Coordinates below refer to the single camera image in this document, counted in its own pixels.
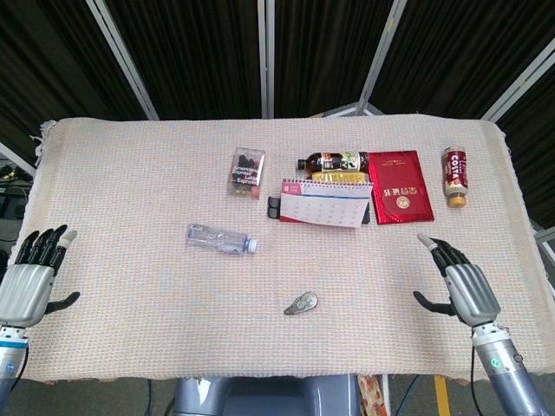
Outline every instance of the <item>bottle cap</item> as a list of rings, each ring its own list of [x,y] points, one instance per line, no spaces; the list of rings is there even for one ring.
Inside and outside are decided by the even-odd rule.
[[[257,244],[258,244],[258,242],[254,238],[251,238],[249,240],[249,247],[247,248],[249,253],[254,253],[257,250]]]
[[[465,197],[452,197],[449,199],[449,206],[451,208],[462,208],[467,204]]]

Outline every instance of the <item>black cable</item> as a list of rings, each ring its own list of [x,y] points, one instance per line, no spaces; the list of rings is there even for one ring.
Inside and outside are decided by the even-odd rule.
[[[145,409],[144,416],[150,416],[152,414],[152,407],[153,407],[153,381],[150,379],[147,379],[147,385],[148,385],[148,403],[147,403],[147,408]]]
[[[480,410],[480,406],[478,406],[478,401],[476,400],[476,392],[474,391],[474,354],[476,348],[472,345],[472,362],[470,363],[470,393],[472,394],[472,400],[474,402],[474,406],[476,407],[476,412],[478,412],[479,416],[484,416],[482,411]]]
[[[175,406],[175,397],[170,400],[167,404],[166,411],[164,412],[164,416],[170,416],[170,412],[172,411],[173,407]]]
[[[17,375],[16,381],[14,381],[14,384],[11,385],[10,393],[14,391],[14,388],[16,388],[17,383],[21,379],[21,376],[23,375],[23,371],[25,371],[25,368],[27,367],[27,360],[28,359],[29,359],[29,346],[27,346],[25,348],[25,358],[23,358],[23,365],[21,367],[21,371]]]
[[[418,380],[419,377],[420,377],[420,375],[417,374],[413,378],[413,380],[410,382],[410,384],[408,385],[408,388],[407,388],[407,391],[405,392],[405,395],[402,396],[401,404],[399,405],[399,407],[397,407],[397,412],[395,412],[395,416],[399,416],[401,414],[402,407],[405,405],[405,400],[407,399],[408,395],[412,391],[412,389],[415,386],[415,383],[416,383],[416,381]]]

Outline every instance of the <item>plastic water bottle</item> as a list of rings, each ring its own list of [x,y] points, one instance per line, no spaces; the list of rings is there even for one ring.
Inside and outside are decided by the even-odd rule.
[[[257,240],[246,234],[202,224],[189,225],[186,241],[191,245],[210,247],[232,254],[254,253],[257,249]]]

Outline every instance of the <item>robotic arm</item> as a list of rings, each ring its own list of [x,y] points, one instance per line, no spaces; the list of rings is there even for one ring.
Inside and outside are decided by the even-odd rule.
[[[40,237],[38,231],[29,235],[0,281],[0,414],[18,380],[22,360],[23,365],[27,362],[27,328],[79,298],[80,293],[73,292],[63,301],[49,302],[65,252],[77,235],[76,231],[62,235],[67,228],[62,225],[55,231],[46,230]]]
[[[501,308],[480,267],[445,241],[423,234],[418,239],[432,253],[450,301],[432,303],[416,291],[413,295],[418,303],[430,312],[457,315],[472,328],[473,347],[507,415],[548,416],[509,331],[495,323]]]

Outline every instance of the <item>bottle label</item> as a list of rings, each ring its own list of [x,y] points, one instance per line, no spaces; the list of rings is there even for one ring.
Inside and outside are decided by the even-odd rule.
[[[466,193],[468,188],[467,154],[461,150],[448,151],[445,153],[444,163],[447,195],[454,192]]]
[[[359,171],[361,156],[358,152],[322,153],[322,171]]]

